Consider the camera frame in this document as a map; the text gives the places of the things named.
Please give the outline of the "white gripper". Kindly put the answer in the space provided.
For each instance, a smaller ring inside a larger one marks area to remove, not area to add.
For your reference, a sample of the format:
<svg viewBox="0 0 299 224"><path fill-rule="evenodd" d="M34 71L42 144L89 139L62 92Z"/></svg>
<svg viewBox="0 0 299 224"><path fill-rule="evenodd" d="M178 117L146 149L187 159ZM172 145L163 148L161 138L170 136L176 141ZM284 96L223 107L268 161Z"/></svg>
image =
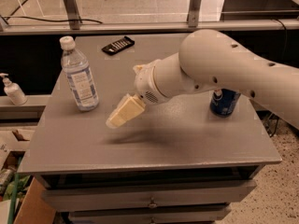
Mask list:
<svg viewBox="0 0 299 224"><path fill-rule="evenodd" d="M126 94L110 114L106 121L107 127L116 129L125 124L127 121L134 119L145 111L146 105L157 105L168 101L158 89L154 72L156 64L159 60L155 60L147 64L139 64L133 67L135 71L135 91L138 95L131 96Z"/></svg>

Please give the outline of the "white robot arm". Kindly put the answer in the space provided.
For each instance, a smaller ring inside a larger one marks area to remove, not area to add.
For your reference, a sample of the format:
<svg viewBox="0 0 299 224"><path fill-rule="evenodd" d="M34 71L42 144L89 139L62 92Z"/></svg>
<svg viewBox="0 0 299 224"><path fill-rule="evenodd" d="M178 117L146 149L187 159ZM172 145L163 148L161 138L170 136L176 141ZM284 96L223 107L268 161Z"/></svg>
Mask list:
<svg viewBox="0 0 299 224"><path fill-rule="evenodd" d="M239 92L299 128L299 69L262 58L215 30L188 35L177 53L134 67L135 94L123 96L106 121L115 129L157 105L187 93Z"/></svg>

